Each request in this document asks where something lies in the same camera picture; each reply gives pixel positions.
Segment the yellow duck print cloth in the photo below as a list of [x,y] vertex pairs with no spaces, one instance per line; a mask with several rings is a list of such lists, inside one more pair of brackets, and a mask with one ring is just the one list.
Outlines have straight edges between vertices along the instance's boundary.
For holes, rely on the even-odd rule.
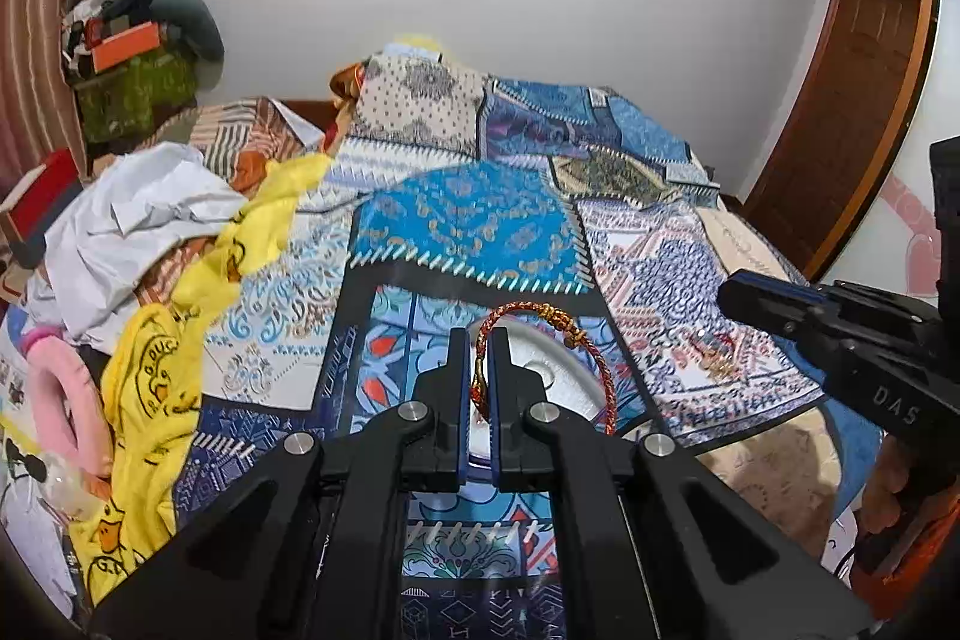
[[101,377],[116,439],[110,496],[93,518],[68,526],[91,603],[101,603],[176,533],[172,491],[199,425],[206,330],[238,300],[244,278],[278,259],[299,198],[331,164],[325,152],[268,164],[254,198],[187,266],[171,301],[144,305],[128,320]]

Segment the white crumpled cloth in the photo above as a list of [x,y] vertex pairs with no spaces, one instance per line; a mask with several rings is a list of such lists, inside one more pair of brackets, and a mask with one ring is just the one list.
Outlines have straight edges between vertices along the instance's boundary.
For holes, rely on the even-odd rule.
[[192,146],[117,158],[46,230],[44,271],[26,287],[29,318],[114,353],[149,268],[182,242],[218,236],[244,205]]

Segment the dark green bag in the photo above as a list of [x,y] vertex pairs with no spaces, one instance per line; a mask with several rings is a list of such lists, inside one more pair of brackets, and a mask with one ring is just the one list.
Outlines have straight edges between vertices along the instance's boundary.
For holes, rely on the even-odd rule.
[[178,28],[181,39],[205,62],[223,60],[223,39],[203,0],[151,0],[149,14],[158,23]]

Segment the striped orange brown cloth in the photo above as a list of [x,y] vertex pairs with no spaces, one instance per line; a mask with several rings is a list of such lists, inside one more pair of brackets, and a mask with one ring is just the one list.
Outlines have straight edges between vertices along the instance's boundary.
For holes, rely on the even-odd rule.
[[182,143],[197,149],[202,164],[244,197],[252,197],[268,166],[322,149],[329,122],[311,120],[273,97],[192,107],[166,120],[151,143]]

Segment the striped brown curtain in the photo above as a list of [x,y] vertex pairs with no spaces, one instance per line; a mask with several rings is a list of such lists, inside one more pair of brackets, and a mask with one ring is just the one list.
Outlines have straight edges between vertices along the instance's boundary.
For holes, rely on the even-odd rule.
[[2,188],[65,149],[86,167],[75,96],[62,70],[60,23],[80,0],[2,0]]

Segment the orange box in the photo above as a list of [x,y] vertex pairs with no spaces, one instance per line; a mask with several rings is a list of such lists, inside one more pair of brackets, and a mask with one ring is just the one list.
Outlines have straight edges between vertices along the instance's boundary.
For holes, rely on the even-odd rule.
[[158,23],[143,23],[143,25],[128,28],[119,34],[104,39],[91,52],[93,70],[96,73],[110,70],[123,64],[142,53],[155,50],[161,45],[161,26]]

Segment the brown wooden door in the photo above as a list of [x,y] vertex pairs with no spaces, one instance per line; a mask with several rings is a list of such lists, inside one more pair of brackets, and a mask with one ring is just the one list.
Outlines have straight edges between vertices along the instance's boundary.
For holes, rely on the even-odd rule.
[[861,223],[918,104],[939,0],[830,0],[745,214],[816,280]]

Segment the cream dotted pillow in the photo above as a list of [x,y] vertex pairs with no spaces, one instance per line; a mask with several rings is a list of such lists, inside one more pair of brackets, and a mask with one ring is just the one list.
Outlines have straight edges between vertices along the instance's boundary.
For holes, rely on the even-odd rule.
[[378,53],[363,65],[352,131],[361,138],[478,156],[487,75],[418,55]]

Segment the blue patchwork bedspread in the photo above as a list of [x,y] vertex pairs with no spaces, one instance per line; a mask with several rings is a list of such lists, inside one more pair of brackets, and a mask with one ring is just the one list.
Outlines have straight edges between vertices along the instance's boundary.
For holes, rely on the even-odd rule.
[[[871,610],[784,528],[864,453],[781,338],[729,320],[752,227],[659,179],[688,148],[617,94],[494,80],[478,156],[352,135],[278,259],[203,338],[178,532],[94,611],[107,638],[861,638]],[[418,377],[507,316],[592,357],[605,427],[548,399],[546,491],[412,491]]]

